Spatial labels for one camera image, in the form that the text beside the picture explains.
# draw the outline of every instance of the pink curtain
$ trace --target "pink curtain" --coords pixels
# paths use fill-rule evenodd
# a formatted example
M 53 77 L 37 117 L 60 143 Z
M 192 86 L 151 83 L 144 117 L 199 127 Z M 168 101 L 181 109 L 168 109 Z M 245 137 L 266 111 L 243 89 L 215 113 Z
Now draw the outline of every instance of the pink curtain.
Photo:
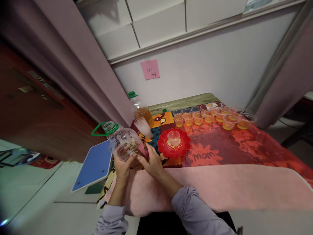
M 308 17 L 309 23 L 256 112 L 260 128 L 274 124 L 313 90 L 313 11 Z
M 125 91 L 73 0 L 11 0 L 0 32 L 96 122 L 130 126 Z

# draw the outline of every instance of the door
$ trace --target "door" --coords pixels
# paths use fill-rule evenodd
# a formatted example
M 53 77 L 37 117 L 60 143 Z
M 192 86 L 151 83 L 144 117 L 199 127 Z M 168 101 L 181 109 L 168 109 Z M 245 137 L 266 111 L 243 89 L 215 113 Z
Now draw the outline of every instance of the door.
M 0 139 L 83 162 L 106 140 L 90 135 L 97 124 L 10 48 L 0 49 Z

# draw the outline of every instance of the black cable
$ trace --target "black cable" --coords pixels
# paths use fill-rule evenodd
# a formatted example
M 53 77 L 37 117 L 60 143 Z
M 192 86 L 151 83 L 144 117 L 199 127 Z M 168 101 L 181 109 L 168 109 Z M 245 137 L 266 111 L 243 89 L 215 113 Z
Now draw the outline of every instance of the black cable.
M 283 122 L 283 121 L 281 121 L 280 119 L 279 119 L 278 121 L 280 121 L 281 123 L 285 124 L 286 126 L 289 126 L 289 127 L 293 128 L 293 129 L 296 129 L 296 130 L 298 130 L 298 129 L 299 129 L 299 128 L 296 128 L 296 127 L 293 127 L 293 126 L 290 126 L 290 125 L 288 125 L 288 124 L 284 123 L 284 122 Z

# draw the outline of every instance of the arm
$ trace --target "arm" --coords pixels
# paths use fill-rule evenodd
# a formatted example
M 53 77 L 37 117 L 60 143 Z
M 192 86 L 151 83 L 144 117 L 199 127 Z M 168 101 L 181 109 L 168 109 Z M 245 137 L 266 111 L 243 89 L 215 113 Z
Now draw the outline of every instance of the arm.
M 235 235 L 200 198 L 193 187 L 181 188 L 172 199 L 172 206 L 188 234 Z
M 128 221 L 125 220 L 125 194 L 129 178 L 130 165 L 136 158 L 136 154 L 123 162 L 114 156 L 116 170 L 116 184 L 111 198 L 98 219 L 93 235 L 124 235 L 128 229 Z
M 143 157 L 138 160 L 145 170 L 164 188 L 170 199 L 175 213 L 179 216 L 188 234 L 233 235 L 234 231 L 201 199 L 193 187 L 183 187 L 168 172 L 163 169 L 160 156 L 155 149 L 147 144 L 150 160 Z

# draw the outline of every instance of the green handle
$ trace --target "green handle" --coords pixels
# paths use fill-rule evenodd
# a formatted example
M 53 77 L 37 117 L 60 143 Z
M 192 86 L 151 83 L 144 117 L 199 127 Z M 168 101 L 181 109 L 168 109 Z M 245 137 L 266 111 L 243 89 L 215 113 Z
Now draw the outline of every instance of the green handle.
M 108 136 L 108 134 L 95 134 L 95 131 L 98 130 L 98 128 L 103 124 L 106 124 L 106 122 L 99 123 L 97 127 L 91 132 L 91 135 L 92 136 Z

